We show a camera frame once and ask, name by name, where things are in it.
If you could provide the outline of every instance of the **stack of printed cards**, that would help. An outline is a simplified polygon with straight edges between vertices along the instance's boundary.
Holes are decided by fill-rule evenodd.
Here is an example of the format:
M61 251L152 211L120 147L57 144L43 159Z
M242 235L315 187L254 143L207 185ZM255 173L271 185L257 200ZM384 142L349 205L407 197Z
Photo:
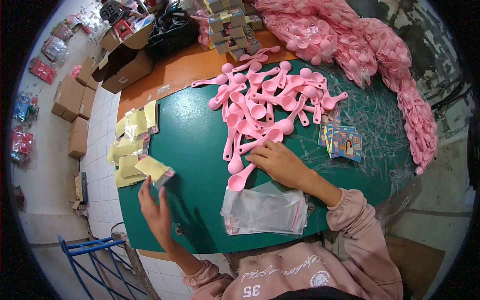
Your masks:
M318 145L326 147L330 158L343 156L360 162L362 137L353 126L341 126L340 117L336 115L327 124L322 124Z

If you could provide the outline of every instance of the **pink hoodie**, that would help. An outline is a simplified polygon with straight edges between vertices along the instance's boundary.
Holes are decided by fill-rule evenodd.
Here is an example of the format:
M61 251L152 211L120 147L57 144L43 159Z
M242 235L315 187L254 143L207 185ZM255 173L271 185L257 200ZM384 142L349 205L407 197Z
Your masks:
M402 279L388 255L375 209L363 193L342 190L342 198L329 207L327 223L341 231L349 258L339 261L316 243L247 257L240 262L239 276L219 274L209 261L183 282L194 290L191 300L268 300L287 291L327 286L365 299L402 299Z

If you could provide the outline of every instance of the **blue metal rack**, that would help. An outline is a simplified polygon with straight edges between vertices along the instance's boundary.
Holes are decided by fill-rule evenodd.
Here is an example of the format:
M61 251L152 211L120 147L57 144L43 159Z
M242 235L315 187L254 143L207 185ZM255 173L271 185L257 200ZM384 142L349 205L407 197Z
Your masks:
M59 242L60 242L60 245L61 245L61 249L63 251L63 253L65 253L65 255L67 256L68 258L68 261L70 262L70 265L72 266L72 269L73 269L73 272L75 273L75 275L77 276L78 278L78 281L80 282L80 284L82 285L82 287L84 288L85 292L87 293L88 297L93 300L94 298L92 297L92 294L90 293L90 291L87 289L85 283L83 282L83 280L80 278L80 275L78 274L78 270L76 267L79 267L80 270L84 271L87 275L89 275L94 281L96 281L98 284L100 284L101 286L103 286L104 288L107 289L107 291L110 293L110 295L112 296L112 299L115 300L115 298L113 297L113 294L117 295L118 297L121 297L125 300L130 300L129 298L123 296L122 294L116 292L115 290L111 289L110 287L108 287L103 279L103 277L100 275L100 272L98 270L98 267L97 265L95 264L95 261L97 263L99 263L103 268L105 268L107 271L109 271L110 273L113 274L113 276L115 276L116 278L120 279L125 287L127 288L127 290L130 292L130 295L133 297L133 300L136 300L136 297L133 295L132 293L132 290L130 290L130 287L134 288L135 290L143 293L146 295L146 293L144 291L142 291L141 289L138 289L137 287L134 287L133 285L131 285L130 283L126 282L125 279L123 278L121 272L120 272L120 269L118 268L117 266L117 263L115 262L115 258L114 258L114 255L124 264L126 264L130 269L133 270L132 266L130 266L126 261L124 261L120 256L118 256L118 254L116 254L115 252L112 251L112 249L110 247L112 246L116 246L116 245L119 245L119 244L122 244L124 243L125 241L123 240L116 240L116 241L113 241L113 238L112 237L109 237L109 238L104 238L104 239L101 239L101 240L93 240L93 241L88 241L88 242L85 242L85 243L80 243L80 244L73 244L73 245L70 245L68 246L67 243L65 242L65 240L63 239L63 237L61 237L60 234L57 234L57 237L59 239ZM110 254L110 258L112 259L112 262L113 262L113 265L115 266L115 268L117 269L117 272L118 272L118 275L115 274L112 270L110 270L107 266L105 266L101 261L99 261L94 255L92 255L93 252L97 251L97 250L101 250L101 249L107 249L108 250L108 253ZM98 274L98 277L100 277L100 279L96 278L95 276L93 276L90 272L88 272L84 267L82 267L73 257L74 256L77 256L77 255L82 255L82 254L88 254L88 256L90 256L90 260L92 261L92 264L96 270L96 273Z

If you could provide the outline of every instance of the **hoodie logo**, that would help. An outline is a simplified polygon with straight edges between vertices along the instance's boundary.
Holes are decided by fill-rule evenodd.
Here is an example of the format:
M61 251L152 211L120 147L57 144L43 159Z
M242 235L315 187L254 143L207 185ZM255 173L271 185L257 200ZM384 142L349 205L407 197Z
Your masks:
M312 288L324 286L329 278L330 274L327 271L319 271L310 279L310 286Z

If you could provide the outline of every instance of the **red plastic stool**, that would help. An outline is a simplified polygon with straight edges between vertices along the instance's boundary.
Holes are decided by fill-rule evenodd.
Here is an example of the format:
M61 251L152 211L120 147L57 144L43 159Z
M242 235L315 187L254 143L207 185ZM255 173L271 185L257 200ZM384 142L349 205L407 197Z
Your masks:
M115 25L113 25L113 27L115 27L122 40L125 40L128 36L133 34L133 27L126 20L120 19Z

